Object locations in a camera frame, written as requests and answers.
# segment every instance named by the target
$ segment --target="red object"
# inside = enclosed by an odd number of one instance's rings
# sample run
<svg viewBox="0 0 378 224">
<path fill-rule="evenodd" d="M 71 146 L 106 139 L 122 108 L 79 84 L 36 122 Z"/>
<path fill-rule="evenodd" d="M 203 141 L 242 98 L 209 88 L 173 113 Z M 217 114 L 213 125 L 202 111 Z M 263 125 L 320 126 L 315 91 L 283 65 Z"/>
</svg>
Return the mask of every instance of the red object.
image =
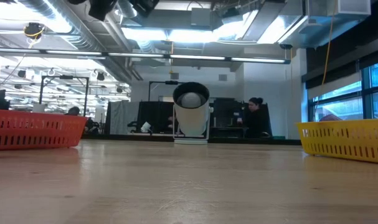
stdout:
<svg viewBox="0 0 378 224">
<path fill-rule="evenodd" d="M 0 110 L 0 149 L 77 146 L 86 121 L 79 116 Z"/>
</svg>

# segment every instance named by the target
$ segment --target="metal frame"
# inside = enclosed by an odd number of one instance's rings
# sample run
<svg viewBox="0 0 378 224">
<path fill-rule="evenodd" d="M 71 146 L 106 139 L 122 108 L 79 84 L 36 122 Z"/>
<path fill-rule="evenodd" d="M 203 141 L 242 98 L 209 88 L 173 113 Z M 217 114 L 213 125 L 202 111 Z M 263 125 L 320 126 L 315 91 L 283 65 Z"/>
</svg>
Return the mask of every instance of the metal frame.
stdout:
<svg viewBox="0 0 378 224">
<path fill-rule="evenodd" d="M 47 86 L 48 83 L 45 84 L 46 78 L 51 78 L 52 80 L 55 78 L 61 78 L 65 76 L 50 76 L 50 75 L 44 75 L 42 76 L 42 80 L 40 81 L 40 93 L 39 93 L 39 104 L 42 104 L 42 97 L 44 94 L 44 87 Z M 85 87 L 85 103 L 83 105 L 83 116 L 87 115 L 87 103 L 88 103 L 88 90 L 89 90 L 89 77 L 72 77 L 77 78 L 78 80 L 80 78 L 85 79 L 87 81 L 86 87 Z"/>
<path fill-rule="evenodd" d="M 373 118 L 373 103 L 372 103 L 372 95 L 374 93 L 378 93 L 378 86 L 371 87 L 371 76 L 370 76 L 370 69 L 369 67 L 362 69 L 361 71 L 361 83 L 362 83 L 362 90 L 355 91 L 352 93 L 347 93 L 341 96 L 335 96 L 332 98 L 328 98 L 325 100 L 319 100 L 319 106 L 326 104 L 337 102 L 341 100 L 348 100 L 355 97 L 362 98 L 362 106 L 363 106 L 363 119 L 372 119 Z M 317 102 L 314 102 L 313 99 L 308 101 L 308 121 L 314 121 L 314 106 L 316 106 Z"/>
</svg>

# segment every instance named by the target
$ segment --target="wooden table surface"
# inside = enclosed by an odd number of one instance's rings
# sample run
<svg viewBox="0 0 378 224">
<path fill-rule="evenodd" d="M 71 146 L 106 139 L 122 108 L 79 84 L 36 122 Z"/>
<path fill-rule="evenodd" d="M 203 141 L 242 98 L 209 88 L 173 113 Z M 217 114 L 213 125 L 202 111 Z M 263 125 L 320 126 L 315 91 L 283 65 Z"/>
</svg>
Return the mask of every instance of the wooden table surface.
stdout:
<svg viewBox="0 0 378 224">
<path fill-rule="evenodd" d="M 296 146 L 0 151 L 0 223 L 378 223 L 378 164 Z"/>
</svg>

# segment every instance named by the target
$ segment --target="yellow cable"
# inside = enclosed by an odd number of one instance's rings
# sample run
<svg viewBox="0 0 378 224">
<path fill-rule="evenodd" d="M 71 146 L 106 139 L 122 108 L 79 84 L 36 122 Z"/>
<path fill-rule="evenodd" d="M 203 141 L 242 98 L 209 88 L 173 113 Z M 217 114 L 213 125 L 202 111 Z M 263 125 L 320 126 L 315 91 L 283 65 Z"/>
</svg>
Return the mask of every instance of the yellow cable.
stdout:
<svg viewBox="0 0 378 224">
<path fill-rule="evenodd" d="M 333 37 L 333 22 L 334 22 L 335 13 L 337 11 L 337 4 L 338 4 L 338 0 L 335 0 L 335 2 L 334 2 L 334 12 L 333 12 L 333 16 L 331 18 L 331 24 L 330 24 L 330 35 L 329 35 L 328 46 L 327 46 L 326 63 L 324 64 L 323 81 L 321 82 L 321 86 L 320 86 L 320 91 L 321 91 L 322 94 L 323 94 L 323 85 L 324 85 L 324 82 L 326 81 L 327 67 L 328 67 L 328 58 L 329 58 L 329 55 L 330 55 L 331 39 Z M 318 101 L 316 102 L 316 106 L 314 107 L 313 119 L 316 118 L 316 110 L 318 109 L 319 101 L 320 101 L 320 96 L 318 97 Z"/>
<path fill-rule="evenodd" d="M 45 30 L 45 27 L 43 27 L 42 30 L 39 31 L 39 32 L 36 33 L 36 34 L 26 34 L 26 27 L 25 27 L 25 28 L 23 29 L 23 32 L 24 32 L 24 34 L 25 34 L 27 37 L 35 37 L 35 36 L 41 34 L 44 30 Z"/>
</svg>

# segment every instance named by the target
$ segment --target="ceiling light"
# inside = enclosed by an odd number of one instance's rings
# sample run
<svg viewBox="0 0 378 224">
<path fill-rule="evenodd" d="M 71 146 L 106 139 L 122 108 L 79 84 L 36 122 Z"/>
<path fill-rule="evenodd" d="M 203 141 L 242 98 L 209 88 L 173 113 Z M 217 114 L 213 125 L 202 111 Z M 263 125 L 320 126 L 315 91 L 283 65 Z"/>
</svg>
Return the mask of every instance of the ceiling light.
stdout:
<svg viewBox="0 0 378 224">
<path fill-rule="evenodd" d="M 277 42 L 280 44 L 284 42 L 291 34 L 294 33 L 305 21 L 308 20 L 308 16 L 304 16 L 295 26 L 293 26 L 286 34 L 283 35 Z"/>
<path fill-rule="evenodd" d="M 7 48 L 0 48 L 0 52 L 24 53 L 24 54 L 38 54 L 38 53 L 40 53 L 39 50 L 33 50 L 33 49 L 7 49 Z"/>
<path fill-rule="evenodd" d="M 62 54 L 62 55 L 102 55 L 101 52 L 84 52 L 78 50 L 47 50 L 49 54 Z"/>
<path fill-rule="evenodd" d="M 238 31 L 240 31 L 241 27 L 243 26 L 243 21 L 238 22 L 231 22 L 228 24 L 224 24 L 218 29 L 212 31 L 213 34 L 218 37 L 218 39 L 223 37 L 230 37 L 235 36 Z"/>
<path fill-rule="evenodd" d="M 137 53 L 109 53 L 109 56 L 116 57 L 138 57 L 138 58 L 163 58 L 162 54 L 137 54 Z"/>
<path fill-rule="evenodd" d="M 285 33 L 284 20 L 278 16 L 257 41 L 258 44 L 274 44 Z"/>
<path fill-rule="evenodd" d="M 155 7 L 155 9 L 157 10 L 179 10 L 179 11 L 191 11 L 192 8 L 210 9 L 211 2 L 160 1 Z"/>
<path fill-rule="evenodd" d="M 278 16 L 257 41 L 258 44 L 274 44 L 295 24 L 301 16 Z"/>
<path fill-rule="evenodd" d="M 185 43 L 209 43 L 217 40 L 212 31 L 203 30 L 172 30 L 168 39 Z"/>
<path fill-rule="evenodd" d="M 162 29 L 121 29 L 125 37 L 131 40 L 166 40 L 165 31 Z"/>
<path fill-rule="evenodd" d="M 244 25 L 241 27 L 241 29 L 237 32 L 237 35 L 235 38 L 236 40 L 243 38 L 244 34 L 247 32 L 248 28 L 250 28 L 250 25 L 252 24 L 257 14 L 258 14 L 258 10 L 254 10 L 252 12 L 248 12 L 243 15 L 243 20 L 245 20 L 245 22 L 244 22 Z"/>
<path fill-rule="evenodd" d="M 225 57 L 201 56 L 201 55 L 171 55 L 171 58 L 186 58 L 199 60 L 225 60 Z"/>
<path fill-rule="evenodd" d="M 233 62 L 260 62 L 260 63 L 286 63 L 287 60 L 267 58 L 232 58 Z"/>
</svg>

